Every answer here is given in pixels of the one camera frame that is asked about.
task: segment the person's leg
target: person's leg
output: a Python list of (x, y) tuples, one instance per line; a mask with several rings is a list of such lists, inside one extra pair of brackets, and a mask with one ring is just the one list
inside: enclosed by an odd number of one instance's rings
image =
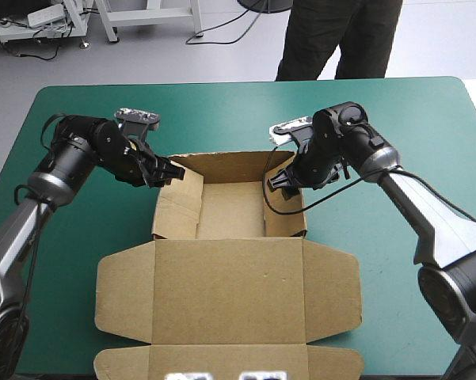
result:
[(294, 0), (277, 81), (317, 79), (345, 34), (357, 0)]
[(336, 79), (384, 78), (402, 0), (361, 0), (340, 43)]

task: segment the floor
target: floor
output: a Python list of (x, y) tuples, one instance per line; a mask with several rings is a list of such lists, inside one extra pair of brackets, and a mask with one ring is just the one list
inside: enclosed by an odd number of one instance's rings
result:
[[(177, 6), (188, 0), (165, 0)], [(112, 0), (116, 9), (144, 2)], [(235, 0), (200, 0), (205, 27), (243, 11)], [(204, 40), (239, 36), (254, 14)], [(263, 15), (238, 44), (185, 46), (190, 22), (122, 28), (121, 42), (108, 44), (99, 17), (90, 20), (89, 50), (79, 40), (65, 43), (57, 60), (19, 59), (0, 51), (0, 170), (37, 91), (53, 85), (115, 83), (271, 81), (283, 49), (288, 13)], [(50, 55), (51, 46), (15, 44), (22, 51)], [(320, 79), (331, 79), (338, 53)], [(476, 0), (406, 0), (387, 73), (389, 77), (450, 75), (476, 79)]]

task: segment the white object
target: white object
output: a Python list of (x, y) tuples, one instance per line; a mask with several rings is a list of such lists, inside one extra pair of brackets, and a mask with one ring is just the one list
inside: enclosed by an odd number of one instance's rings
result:
[(239, 376), (239, 380), (288, 380), (287, 372), (276, 371), (276, 372), (243, 372)]
[(211, 374), (168, 374), (165, 380), (213, 380)]
[(306, 125), (311, 125), (311, 122), (311, 116), (304, 116), (299, 117), (295, 120), (287, 121), (285, 123), (273, 125), (269, 128), (269, 141), (271, 141), (276, 146), (288, 144), (290, 141), (292, 141), (292, 136), (288, 133), (285, 133), (285, 135), (278, 135), (276, 131), (289, 132), (291, 130), (296, 130), (300, 127), (304, 127)]
[(62, 4), (56, 4), (29, 14), (29, 25), (30, 28), (36, 28), (63, 18), (65, 18), (65, 9)]
[(183, 19), (193, 20), (195, 33), (203, 29), (200, 19), (199, 0), (190, 0), (189, 8), (162, 8), (162, 0), (147, 0), (147, 8), (113, 12), (109, 0), (95, 0), (102, 24), (110, 42), (117, 42), (118, 36), (113, 28), (120, 26), (164, 24)]

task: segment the green table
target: green table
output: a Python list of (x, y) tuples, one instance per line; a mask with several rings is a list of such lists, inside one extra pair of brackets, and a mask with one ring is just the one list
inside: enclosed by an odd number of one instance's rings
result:
[[(14, 187), (44, 155), (40, 128), (53, 113), (111, 117), (120, 107), (158, 112), (162, 125), (149, 143), (160, 154), (175, 154), (269, 150), (270, 125), (344, 101), (367, 109), (406, 169), (476, 217), (474, 106), (455, 78), (412, 78), (43, 89), (0, 176), (0, 222), (15, 208)], [(307, 201), (331, 189), (308, 191)], [(101, 349), (137, 345), (95, 328), (95, 275), (102, 257), (150, 240), (157, 194), (96, 169), (75, 201), (55, 214), (40, 246), (20, 372), (88, 374)], [(354, 253), (361, 263), (362, 326), (320, 343), (358, 349), (366, 374), (443, 372), (457, 347), (417, 289), (417, 237), (385, 194), (361, 184), (309, 211), (308, 228), (310, 240)]]

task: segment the open cardboard box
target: open cardboard box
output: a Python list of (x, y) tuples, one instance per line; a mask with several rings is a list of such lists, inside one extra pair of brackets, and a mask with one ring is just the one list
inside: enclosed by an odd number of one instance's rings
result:
[[(269, 152), (184, 154), (170, 159), (187, 170), (184, 180), (161, 189), (152, 234), (167, 239), (225, 239), (304, 236), (304, 214), (281, 216), (264, 204), (262, 177)], [(270, 173), (286, 166), (293, 152), (277, 151)], [(303, 207), (303, 197), (286, 201), (271, 193), (272, 204), (282, 211)]]
[(364, 366), (356, 351), (306, 344), (360, 324), (360, 278), (354, 256), (300, 237), (161, 239), (108, 256), (95, 321), (150, 344), (99, 353), (100, 380), (357, 380)]

